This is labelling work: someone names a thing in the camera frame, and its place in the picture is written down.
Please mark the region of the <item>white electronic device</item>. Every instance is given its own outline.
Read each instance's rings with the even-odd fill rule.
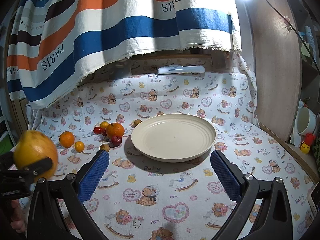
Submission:
[[[158,69],[158,75],[170,75],[170,74],[180,74],[180,73],[204,73],[205,68],[201,65],[196,66],[186,66],[186,65],[170,65],[164,66]]]
[[[314,216],[320,212],[320,182],[316,184],[314,189],[308,194],[308,202],[310,204]]]

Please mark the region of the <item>black cable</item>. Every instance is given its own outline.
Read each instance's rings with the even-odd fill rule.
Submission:
[[[271,7],[273,10],[276,11],[277,14],[279,14],[279,15],[284,19],[284,21],[285,21],[286,23],[288,23],[288,24],[290,25],[290,27],[293,29],[293,31],[297,34],[297,36],[299,37],[299,39],[302,41],[303,45],[306,47],[307,51],[309,52],[310,57],[311,57],[311,59],[313,60],[315,66],[316,66],[316,68],[317,68],[317,70],[318,70],[318,74],[319,74],[319,76],[320,76],[320,71],[319,71],[318,65],[317,65],[317,63],[316,63],[316,61],[315,61],[315,58],[314,58],[316,55],[312,55],[312,54],[311,54],[311,52],[310,52],[309,48],[307,47],[306,43],[305,43],[304,40],[300,37],[299,33],[298,33],[298,32],[296,31],[296,29],[292,26],[292,24],[289,23],[288,20],[287,20],[281,13],[279,13],[278,10],[277,10],[276,8],[274,8],[274,7],[269,3],[268,0],[266,0],[266,2],[268,3],[268,5],[270,5],[270,7]]]

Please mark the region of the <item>plate rim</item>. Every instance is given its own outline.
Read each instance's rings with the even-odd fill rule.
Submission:
[[[140,151],[143,155],[145,155],[146,157],[148,157],[148,158],[150,158],[150,159],[153,159],[153,160],[156,160],[156,161],[167,162],[167,163],[187,162],[187,161],[189,161],[189,160],[193,160],[193,159],[195,159],[195,158],[197,158],[197,157],[205,154],[206,152],[208,152],[208,151],[212,148],[212,146],[214,145],[214,143],[216,142],[216,139],[217,139],[217,129],[215,128],[215,126],[212,125],[212,124],[211,124],[209,121],[207,121],[206,119],[201,118],[201,117],[196,116],[196,115],[193,115],[193,114],[180,114],[180,113],[161,114],[161,115],[156,115],[156,116],[153,116],[153,117],[151,117],[151,118],[148,118],[147,120],[144,120],[143,122],[148,121],[148,120],[151,120],[152,118],[161,118],[162,115],[179,115],[179,116],[185,115],[185,116],[188,116],[188,117],[192,117],[192,118],[196,118],[196,119],[199,118],[199,120],[206,121],[206,122],[208,122],[208,123],[213,127],[213,129],[214,129],[214,132],[215,132],[214,140],[213,140],[212,144],[211,144],[205,151],[203,151],[203,152],[201,152],[201,153],[199,153],[199,154],[197,154],[197,155],[194,155],[194,156],[192,156],[192,157],[186,157],[186,158],[183,158],[183,159],[165,159],[165,158],[159,158],[159,157],[154,157],[154,156],[148,155],[148,154],[146,154],[145,152],[143,152],[142,150],[140,150],[140,149],[134,144],[134,141],[132,140],[132,134],[134,133],[134,129],[135,129],[135,128],[134,128],[133,131],[132,131],[132,133],[131,133],[131,141],[132,141],[132,144],[134,145],[134,147],[137,148],[137,150],[139,150],[139,151]]]

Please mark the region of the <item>blue gripper pad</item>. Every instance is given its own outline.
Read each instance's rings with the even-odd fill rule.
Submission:
[[[81,203],[91,198],[108,166],[109,154],[103,151],[79,183],[78,199]]]
[[[236,201],[238,203],[241,199],[242,194],[241,184],[237,181],[235,176],[233,176],[224,161],[215,151],[211,153],[210,162],[228,197],[232,201]]]

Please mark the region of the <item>red fruit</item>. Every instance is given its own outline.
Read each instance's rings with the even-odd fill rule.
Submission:
[[[122,138],[118,135],[114,135],[111,137],[111,142],[114,146],[119,146],[122,143]]]
[[[107,133],[106,133],[106,129],[105,128],[101,128],[102,130],[101,130],[101,134],[103,135],[103,136],[107,136]]]
[[[93,132],[95,134],[100,134],[102,132],[102,128],[97,126],[97,127],[93,128]]]

